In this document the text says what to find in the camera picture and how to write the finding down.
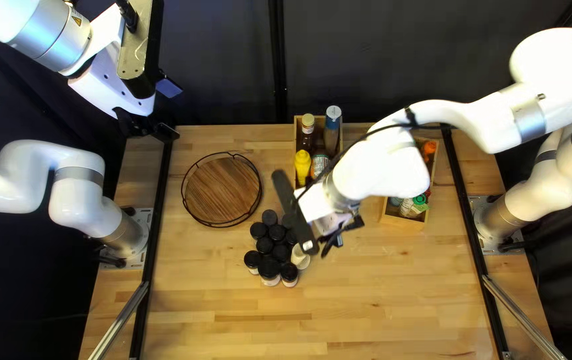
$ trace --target black metal pole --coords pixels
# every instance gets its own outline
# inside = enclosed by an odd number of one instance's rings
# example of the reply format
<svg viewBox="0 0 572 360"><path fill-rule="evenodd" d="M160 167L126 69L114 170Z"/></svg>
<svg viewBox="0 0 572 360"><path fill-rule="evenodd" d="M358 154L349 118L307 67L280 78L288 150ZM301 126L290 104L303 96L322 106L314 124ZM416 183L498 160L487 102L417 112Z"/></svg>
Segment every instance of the black metal pole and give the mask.
<svg viewBox="0 0 572 360"><path fill-rule="evenodd" d="M490 330L492 331L494 344L497 347L498 358L503 359L502 353L508 351L508 344L506 342L506 336L503 333L503 327L501 326L501 318L499 317L497 303L490 291L488 291L488 289L483 285L482 276L488 275L488 268L485 265L485 260L483 260L481 246L479 246L477 228L474 226L473 212L470 209L468 194L466 193L466 183L464 182L464 177L461 175L461 169L459 168L459 160L457 159L455 144L452 142L452 131L450 129L443 129L441 130L441 134L443 135L444 144L446 145L446 153L448 154L448 161L450 162L450 170L452 171L455 188L457 189L459 207L464 218L464 223L466 224L466 233L468 235L470 249L473 252L474 268L477 271L477 278L479 279L479 287L482 291L483 303L486 308L486 313L488 314L488 321L490 322Z"/></svg>
<svg viewBox="0 0 572 360"><path fill-rule="evenodd" d="M284 38L283 0L268 0L271 22L271 48L273 50L273 79L275 115L277 121L286 124L288 120L288 86L286 86L286 42Z"/></svg>
<svg viewBox="0 0 572 360"><path fill-rule="evenodd" d="M162 210L164 209L164 198L166 197L166 184L168 183L168 170L170 168L170 158L173 150L173 142L164 143L162 151L162 161L159 167L159 177L157 178L157 191L155 193L155 205L153 207L153 218L150 222L150 232L148 236L148 248L146 249L146 262L144 263L144 274L141 282L149 282L148 292L137 307L137 315L132 330L130 342L131 360L141 359L144 349L144 335L146 331L146 319L148 318L148 307L150 305L150 293L152 291L153 271L155 269L155 259L157 258L157 242L161 232Z"/></svg>
<svg viewBox="0 0 572 360"><path fill-rule="evenodd" d="M571 25L572 25L572 2L568 5L566 10L559 17L559 19L557 19L557 21L554 23L554 27L561 28Z"/></svg>

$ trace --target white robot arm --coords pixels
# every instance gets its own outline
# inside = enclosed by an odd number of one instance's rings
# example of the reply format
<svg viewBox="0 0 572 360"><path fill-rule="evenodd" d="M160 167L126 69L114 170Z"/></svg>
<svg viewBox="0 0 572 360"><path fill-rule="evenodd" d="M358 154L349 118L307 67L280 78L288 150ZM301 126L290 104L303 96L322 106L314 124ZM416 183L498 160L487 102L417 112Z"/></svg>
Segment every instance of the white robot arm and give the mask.
<svg viewBox="0 0 572 360"><path fill-rule="evenodd" d="M155 83L164 78L150 62L157 55L147 57L159 51L155 31L161 31L163 4L139 3L145 4L141 14L120 0L89 22L62 0L0 0L0 42L66 76L74 91L108 115L117 119L114 109L121 108L146 117L153 112Z"/></svg>
<svg viewBox="0 0 572 360"><path fill-rule="evenodd" d="M49 214L106 244L118 258L136 256L147 229L102 196L104 160L92 152L36 140L18 140L0 152L0 213L30 213L42 203L50 170L55 178Z"/></svg>
<svg viewBox="0 0 572 360"><path fill-rule="evenodd" d="M493 154L572 124L572 28L549 29L525 39L512 54L510 71L514 85L480 100L418 102L380 120L369 132L410 124L410 114L417 124L456 126L479 148ZM521 223L572 204L572 126L564 134L551 135L542 147L544 151L558 147L555 166L537 163L530 184L511 189L500 202ZM354 214L366 197L414 197L426 191L428 184L428 172L408 127L392 127L354 144L326 178L305 193L296 190L295 196L300 197L298 205L306 221L317 220L322 233L328 234ZM511 226L504 233L514 230Z"/></svg>

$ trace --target green bottle cap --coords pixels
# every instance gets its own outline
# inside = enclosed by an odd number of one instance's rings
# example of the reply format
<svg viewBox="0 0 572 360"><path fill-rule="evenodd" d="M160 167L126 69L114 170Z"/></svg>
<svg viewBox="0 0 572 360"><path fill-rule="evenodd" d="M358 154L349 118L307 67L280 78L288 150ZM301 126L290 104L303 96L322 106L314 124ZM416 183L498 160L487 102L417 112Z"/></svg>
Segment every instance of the green bottle cap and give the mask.
<svg viewBox="0 0 572 360"><path fill-rule="evenodd" d="M423 193L421 195L418 195L418 196L412 198L412 202L414 202L415 205L425 204L426 200L427 200L426 194L423 194Z"/></svg>

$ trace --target wooden box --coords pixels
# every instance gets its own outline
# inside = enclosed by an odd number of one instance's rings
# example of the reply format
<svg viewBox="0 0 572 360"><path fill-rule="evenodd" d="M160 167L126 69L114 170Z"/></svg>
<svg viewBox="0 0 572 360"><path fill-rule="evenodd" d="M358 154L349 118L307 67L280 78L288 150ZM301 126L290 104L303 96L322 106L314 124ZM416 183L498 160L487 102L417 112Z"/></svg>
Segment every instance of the wooden box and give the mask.
<svg viewBox="0 0 572 360"><path fill-rule="evenodd" d="M435 152L428 155L428 162L426 163L426 168L428 168L428 173L430 174L430 187L429 190L432 189L432 182L435 176L435 159L437 159L437 153L439 152L439 141L435 139L428 139L428 138L420 138L415 136L414 141L421 152L421 147L423 147L424 143L427 142L435 142L437 145L435 148ZM428 197L428 206L430 206L430 197ZM424 211L423 213L419 214L416 218L405 218L399 215L399 207L393 206L388 202L388 198L384 198L384 206L381 211L381 217L379 218L379 222L383 224L391 224L391 225L398 225L399 227L403 227L404 229L420 231L423 229L423 226L428 221L428 216L430 215L430 209Z"/></svg>
<svg viewBox="0 0 572 360"><path fill-rule="evenodd" d="M297 153L297 144L301 141L301 117L302 115L295 115L295 135L294 139L295 142L292 145L292 166L295 167L295 154ZM325 115L315 115L314 116L314 139L313 143L317 143L317 141L322 138L323 139L323 128L325 127ZM343 120L339 118L339 141L337 142L337 151L338 154L340 151L343 150ZM297 172L295 171L295 186L297 184Z"/></svg>

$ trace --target small white jar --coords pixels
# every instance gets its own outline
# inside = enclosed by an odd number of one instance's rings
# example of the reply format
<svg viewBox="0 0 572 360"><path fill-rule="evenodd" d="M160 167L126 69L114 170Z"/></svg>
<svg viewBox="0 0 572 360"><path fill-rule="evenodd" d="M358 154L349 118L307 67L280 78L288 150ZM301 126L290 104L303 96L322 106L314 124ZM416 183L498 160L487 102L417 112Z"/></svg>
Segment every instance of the small white jar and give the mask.
<svg viewBox="0 0 572 360"><path fill-rule="evenodd" d="M259 275L258 266L262 262L262 255L257 250L250 250L244 255L244 265L253 275Z"/></svg>
<svg viewBox="0 0 572 360"><path fill-rule="evenodd" d="M282 264L282 284L287 288L297 285L299 270L293 263Z"/></svg>
<svg viewBox="0 0 572 360"><path fill-rule="evenodd" d="M282 280L282 266L280 262L266 256L262 259L262 262L259 263L259 276L262 277L262 284L266 286L275 286L279 284Z"/></svg>

